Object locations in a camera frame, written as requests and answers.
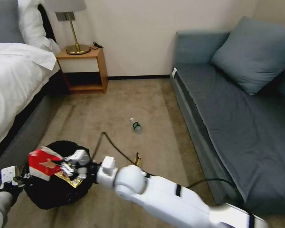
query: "white bedsheet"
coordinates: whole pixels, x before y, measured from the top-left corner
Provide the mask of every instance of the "white bedsheet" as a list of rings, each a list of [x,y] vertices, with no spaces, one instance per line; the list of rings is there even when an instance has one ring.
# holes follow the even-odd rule
[[[19,114],[59,70],[55,55],[20,43],[0,43],[0,142]]]

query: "lamp shade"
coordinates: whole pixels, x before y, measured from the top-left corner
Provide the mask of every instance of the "lamp shade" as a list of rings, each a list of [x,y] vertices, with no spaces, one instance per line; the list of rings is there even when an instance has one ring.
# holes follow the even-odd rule
[[[85,0],[44,0],[44,7],[50,12],[77,12],[86,9]]]

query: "brass lamp base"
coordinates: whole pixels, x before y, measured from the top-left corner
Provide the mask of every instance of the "brass lamp base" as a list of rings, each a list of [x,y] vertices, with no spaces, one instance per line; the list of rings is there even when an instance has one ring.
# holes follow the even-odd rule
[[[76,48],[76,45],[66,47],[66,52],[71,55],[79,55],[88,53],[91,48],[88,45],[80,44],[79,48]]]

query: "power cord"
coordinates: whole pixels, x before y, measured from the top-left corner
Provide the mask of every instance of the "power cord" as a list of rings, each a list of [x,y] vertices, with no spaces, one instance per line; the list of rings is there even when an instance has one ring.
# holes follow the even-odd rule
[[[100,147],[101,140],[102,140],[103,136],[105,136],[105,137],[107,138],[107,140],[110,142],[110,144],[111,144],[124,158],[126,158],[132,165],[136,165],[136,164],[135,164],[131,159],[129,159],[123,152],[121,152],[121,150],[118,149],[117,146],[115,146],[115,144],[112,142],[112,140],[110,139],[110,137],[107,135],[106,132],[102,132],[102,133],[100,134],[100,137],[99,137],[99,139],[98,139],[97,145],[96,145],[95,150],[94,150],[94,153],[93,153],[93,155],[91,156],[91,159],[92,159],[92,160],[94,160],[94,158],[95,158],[95,156],[96,156],[96,154],[97,154],[97,152],[98,152],[98,149],[99,149],[99,147]],[[225,182],[225,183],[229,184],[229,185],[233,188],[233,190],[235,191],[235,193],[237,194],[237,197],[238,197],[238,202],[235,202],[235,203],[237,204],[237,207],[243,209],[244,211],[246,211],[246,212],[249,214],[249,216],[250,216],[250,217],[249,217],[249,228],[254,228],[254,225],[255,225],[255,218],[254,218],[254,215],[253,215],[250,211],[248,211],[248,210],[246,210],[246,209],[244,208],[244,199],[243,199],[241,193],[239,192],[238,188],[236,187],[236,185],[235,185],[234,183],[232,183],[232,182],[230,182],[230,181],[228,181],[228,180],[225,180],[225,179],[221,179],[221,178],[208,178],[208,179],[196,181],[196,182],[190,184],[187,188],[192,188],[192,187],[195,187],[195,186],[197,186],[197,185],[199,185],[199,184],[201,184],[201,183],[203,183],[203,182],[209,182],[209,181],[221,181],[221,182]]]
[[[90,47],[91,49],[93,50],[97,50],[99,48],[103,48],[103,46],[99,45],[98,43],[96,43],[95,41],[93,42],[94,46],[96,46],[97,48],[93,48],[93,47]]]
[[[107,140],[110,142],[110,144],[124,157],[126,158],[132,165],[136,165],[131,159],[129,159],[123,152],[121,152],[120,149],[117,148],[117,146],[115,146],[115,144],[112,142],[112,140],[110,139],[110,137],[107,135],[106,132],[102,132],[100,134],[100,137],[97,141],[97,145],[95,147],[95,150],[93,152],[93,155],[91,156],[91,160],[94,160],[97,152],[98,152],[98,149],[100,147],[100,144],[101,144],[101,140],[103,138],[103,136],[105,136],[107,138]],[[225,179],[221,179],[221,178],[209,178],[209,179],[204,179],[204,180],[199,180],[197,182],[194,182],[192,184],[190,184],[188,187],[186,188],[192,188],[192,187],[195,187],[196,185],[199,185],[200,183],[203,183],[203,182],[208,182],[208,181],[221,181],[221,182],[225,182],[227,184],[229,184],[233,189],[234,191],[236,192],[238,198],[239,198],[239,202],[238,202],[238,205],[240,207],[242,207],[244,205],[244,199],[241,195],[241,193],[239,192],[239,190],[237,189],[236,185],[234,183],[231,183],[230,181],[228,180],[225,180]]]

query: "lamp stand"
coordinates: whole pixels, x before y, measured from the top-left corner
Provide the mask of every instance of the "lamp stand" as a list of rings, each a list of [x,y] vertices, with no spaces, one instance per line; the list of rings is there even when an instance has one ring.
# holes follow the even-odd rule
[[[66,47],[66,52],[68,54],[71,54],[71,55],[80,55],[80,54],[88,53],[91,50],[91,48],[88,45],[78,44],[78,41],[77,41],[77,38],[76,38],[76,34],[75,34],[75,30],[74,30],[74,27],[73,27],[73,23],[72,23],[72,20],[71,20],[70,15],[69,15],[68,12],[67,12],[67,16],[69,18],[70,25],[71,25],[71,28],[72,28],[72,32],[73,32],[73,36],[74,36],[74,40],[75,40],[75,45],[67,46]]]

